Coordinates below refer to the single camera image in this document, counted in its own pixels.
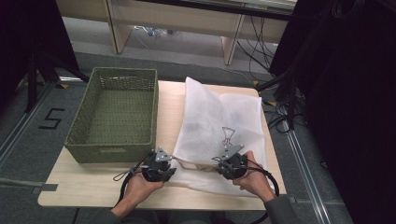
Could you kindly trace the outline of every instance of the table top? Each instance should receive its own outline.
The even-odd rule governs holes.
[[[206,85],[217,93],[240,93],[257,96],[253,89]],[[159,81],[157,147],[172,154],[180,131],[183,114],[185,83]],[[274,145],[265,117],[262,115],[268,170],[276,179],[280,194],[286,194],[277,163]],[[58,185],[55,191],[42,191],[38,203],[43,206],[113,207],[120,196],[122,181],[113,177],[130,169],[131,163],[77,163],[64,147],[46,184]],[[235,197],[192,189],[165,186],[153,192],[137,208],[189,210],[263,210],[258,198]]]

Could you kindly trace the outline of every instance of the gray sleeve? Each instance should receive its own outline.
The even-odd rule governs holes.
[[[303,223],[295,214],[287,197],[278,197],[264,204],[273,224]]]
[[[101,208],[87,224],[120,224],[120,220],[108,209]]]

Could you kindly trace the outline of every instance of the white cloth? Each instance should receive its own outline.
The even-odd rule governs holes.
[[[245,146],[239,153],[253,151],[256,161],[266,169],[260,97],[235,93],[217,94],[187,77],[185,101],[183,124],[173,153],[177,160],[216,166],[217,163],[211,159],[224,152],[225,140],[230,137],[230,133],[226,135],[227,131],[223,131],[223,127],[226,127],[235,130],[229,139],[230,143]],[[177,160],[172,160],[172,167],[177,168],[177,171],[170,179],[170,185],[252,196],[217,172],[185,169]]]

